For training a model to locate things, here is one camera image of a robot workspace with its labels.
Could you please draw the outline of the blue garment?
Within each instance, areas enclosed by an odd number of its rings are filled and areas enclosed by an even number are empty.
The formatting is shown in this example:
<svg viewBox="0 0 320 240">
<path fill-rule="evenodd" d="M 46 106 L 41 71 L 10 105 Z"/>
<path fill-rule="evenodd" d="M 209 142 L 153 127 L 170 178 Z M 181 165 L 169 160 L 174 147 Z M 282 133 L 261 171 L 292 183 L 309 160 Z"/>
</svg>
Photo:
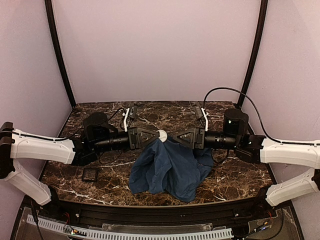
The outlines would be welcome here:
<svg viewBox="0 0 320 240">
<path fill-rule="evenodd" d="M 188 203 L 195 200 L 198 186 L 213 166 L 209 148 L 191 149 L 171 137 L 165 142 L 157 139 L 135 160 L 128 185 L 132 194 L 168 192 Z"/>
</svg>

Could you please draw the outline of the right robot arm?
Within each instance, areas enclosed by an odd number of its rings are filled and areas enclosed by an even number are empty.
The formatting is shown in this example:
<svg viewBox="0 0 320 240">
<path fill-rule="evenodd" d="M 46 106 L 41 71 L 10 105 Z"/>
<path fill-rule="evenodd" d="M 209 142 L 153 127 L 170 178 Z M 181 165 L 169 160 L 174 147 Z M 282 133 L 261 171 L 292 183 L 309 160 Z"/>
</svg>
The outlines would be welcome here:
<svg viewBox="0 0 320 240">
<path fill-rule="evenodd" d="M 281 163 L 308 167 L 308 170 L 285 182 L 262 187 L 254 204 L 260 208 L 316 193 L 320 190 L 320 142 L 287 141 L 267 135 L 248 134 L 249 116 L 239 109 L 224 112 L 222 131 L 191 128 L 173 139 L 191 149 L 232 150 L 236 157 L 251 164 Z"/>
</svg>

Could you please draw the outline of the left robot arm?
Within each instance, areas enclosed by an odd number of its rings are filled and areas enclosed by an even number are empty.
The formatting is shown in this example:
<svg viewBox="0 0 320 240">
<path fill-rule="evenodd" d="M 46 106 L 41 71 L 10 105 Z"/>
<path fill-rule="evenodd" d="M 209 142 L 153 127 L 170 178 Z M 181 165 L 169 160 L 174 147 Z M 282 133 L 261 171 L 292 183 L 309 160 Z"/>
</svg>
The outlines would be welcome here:
<svg viewBox="0 0 320 240">
<path fill-rule="evenodd" d="M 79 137 L 52 138 L 23 132 L 5 122 L 0 127 L 0 178 L 45 206 L 54 200 L 53 190 L 29 173 L 19 159 L 87 166 L 105 152 L 142 149 L 161 136 L 159 131 L 140 127 L 125 126 L 119 131 L 103 112 L 91 114 L 82 125 Z"/>
</svg>

